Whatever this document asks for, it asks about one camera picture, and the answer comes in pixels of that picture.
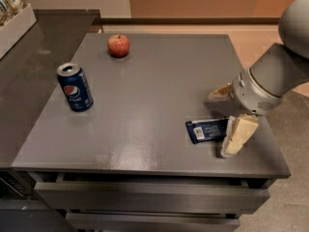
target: pepsi can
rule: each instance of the pepsi can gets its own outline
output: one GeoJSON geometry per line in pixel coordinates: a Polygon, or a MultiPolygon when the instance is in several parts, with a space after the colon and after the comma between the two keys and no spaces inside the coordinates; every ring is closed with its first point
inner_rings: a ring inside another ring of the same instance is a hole
{"type": "Polygon", "coordinates": [[[71,110],[82,112],[93,105],[94,101],[89,90],[86,74],[82,68],[74,63],[61,65],[57,69],[57,79],[71,110]]]}

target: tabletop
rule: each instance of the tabletop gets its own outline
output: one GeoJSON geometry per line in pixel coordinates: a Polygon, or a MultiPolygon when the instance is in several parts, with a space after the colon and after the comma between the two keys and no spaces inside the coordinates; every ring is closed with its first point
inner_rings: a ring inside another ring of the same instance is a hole
{"type": "Polygon", "coordinates": [[[58,85],[19,151],[16,169],[106,173],[287,178],[265,117],[240,154],[221,159],[222,142],[193,145],[185,122],[237,116],[209,93],[241,70],[226,35],[127,34],[129,55],[113,58],[108,34],[87,34],[72,58],[94,98],[70,110],[58,85]]]}
{"type": "Polygon", "coordinates": [[[68,62],[99,17],[96,10],[35,10],[37,23],[0,60],[0,169],[10,168],[68,62]]]}

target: table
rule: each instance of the table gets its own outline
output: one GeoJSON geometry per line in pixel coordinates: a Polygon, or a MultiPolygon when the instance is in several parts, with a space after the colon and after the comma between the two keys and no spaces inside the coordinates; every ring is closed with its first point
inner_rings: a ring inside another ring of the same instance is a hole
{"type": "Polygon", "coordinates": [[[0,60],[1,231],[64,231],[70,225],[33,192],[33,180],[12,163],[56,87],[55,70],[68,62],[98,10],[35,10],[37,23],[0,60]]]}
{"type": "Polygon", "coordinates": [[[31,171],[38,195],[70,210],[77,229],[233,231],[290,171],[265,117],[231,159],[217,156],[221,142],[189,139],[188,120],[239,115],[231,102],[208,101],[241,70],[228,36],[127,36],[129,55],[117,59],[108,34],[86,35],[72,62],[94,106],[70,111],[58,85],[13,168],[31,171]]]}

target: gray robot arm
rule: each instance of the gray robot arm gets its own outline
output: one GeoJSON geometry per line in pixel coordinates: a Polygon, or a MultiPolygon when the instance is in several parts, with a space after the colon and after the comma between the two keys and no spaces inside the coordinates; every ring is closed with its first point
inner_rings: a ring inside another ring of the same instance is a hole
{"type": "Polygon", "coordinates": [[[231,97],[245,113],[266,115],[294,87],[309,81],[309,0],[295,0],[282,14],[275,43],[233,80],[231,97]]]}

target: red apple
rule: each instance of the red apple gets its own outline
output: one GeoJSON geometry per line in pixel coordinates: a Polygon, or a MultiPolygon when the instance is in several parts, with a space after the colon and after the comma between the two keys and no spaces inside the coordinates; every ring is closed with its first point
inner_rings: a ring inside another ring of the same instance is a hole
{"type": "Polygon", "coordinates": [[[129,50],[129,40],[125,35],[112,35],[109,37],[107,47],[113,57],[125,57],[129,50]]]}

